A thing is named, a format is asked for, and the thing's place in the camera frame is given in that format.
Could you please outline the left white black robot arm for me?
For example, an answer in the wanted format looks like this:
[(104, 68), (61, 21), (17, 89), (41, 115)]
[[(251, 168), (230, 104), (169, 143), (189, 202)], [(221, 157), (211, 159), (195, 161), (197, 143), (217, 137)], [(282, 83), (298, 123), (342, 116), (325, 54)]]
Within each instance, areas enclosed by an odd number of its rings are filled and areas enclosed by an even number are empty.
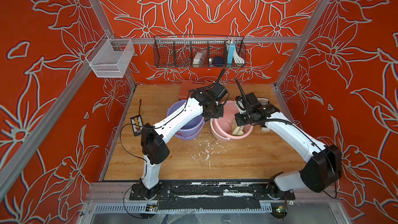
[(176, 112), (155, 125), (145, 124), (143, 127), (141, 146), (145, 160), (145, 171), (141, 177), (141, 188), (151, 191), (159, 183), (162, 162), (170, 155), (167, 143), (192, 119), (223, 117), (226, 101), (230, 96), (228, 90), (220, 84), (211, 88), (198, 88), (192, 93)]

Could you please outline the pink plastic bucket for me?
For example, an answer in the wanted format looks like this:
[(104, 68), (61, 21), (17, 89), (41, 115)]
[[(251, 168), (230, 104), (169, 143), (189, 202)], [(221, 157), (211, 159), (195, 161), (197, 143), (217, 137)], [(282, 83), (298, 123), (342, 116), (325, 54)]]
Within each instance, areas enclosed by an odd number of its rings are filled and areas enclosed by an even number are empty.
[(242, 140), (252, 133), (254, 127), (247, 124), (239, 127), (238, 133), (242, 135), (233, 135), (233, 131), (237, 128), (235, 114), (239, 114), (238, 107), (234, 101), (228, 101), (223, 109), (223, 117), (210, 120), (211, 131), (219, 141)]

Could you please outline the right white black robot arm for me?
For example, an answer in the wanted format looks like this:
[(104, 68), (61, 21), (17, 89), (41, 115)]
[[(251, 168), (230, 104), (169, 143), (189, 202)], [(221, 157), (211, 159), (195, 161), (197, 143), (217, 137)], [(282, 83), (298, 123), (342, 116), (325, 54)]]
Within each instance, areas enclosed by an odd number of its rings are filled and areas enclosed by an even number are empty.
[(239, 113), (235, 115), (237, 125), (265, 124), (294, 148), (306, 162), (299, 171), (274, 177), (277, 191), (308, 188), (323, 192), (342, 177), (342, 152), (336, 145), (327, 145), (301, 130), (272, 104), (244, 106), (235, 103)]

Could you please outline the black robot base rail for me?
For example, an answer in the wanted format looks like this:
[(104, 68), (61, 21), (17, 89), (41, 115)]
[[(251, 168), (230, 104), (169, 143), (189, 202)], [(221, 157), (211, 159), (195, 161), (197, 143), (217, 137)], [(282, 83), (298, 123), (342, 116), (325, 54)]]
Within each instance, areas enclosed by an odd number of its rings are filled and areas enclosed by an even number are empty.
[(130, 201), (155, 201), (159, 210), (263, 210), (266, 203), (289, 203), (293, 190), (279, 191), (266, 180), (160, 180), (152, 189), (142, 182), (129, 190)]

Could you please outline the yellow stained cloth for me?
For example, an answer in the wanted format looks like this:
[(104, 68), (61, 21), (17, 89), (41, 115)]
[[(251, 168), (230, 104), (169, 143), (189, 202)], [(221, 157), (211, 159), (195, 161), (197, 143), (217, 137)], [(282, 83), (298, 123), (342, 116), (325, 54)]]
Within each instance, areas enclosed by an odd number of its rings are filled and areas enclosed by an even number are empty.
[(231, 135), (232, 136), (242, 136), (244, 135), (244, 127), (238, 126), (236, 120), (233, 120), (231, 123)]

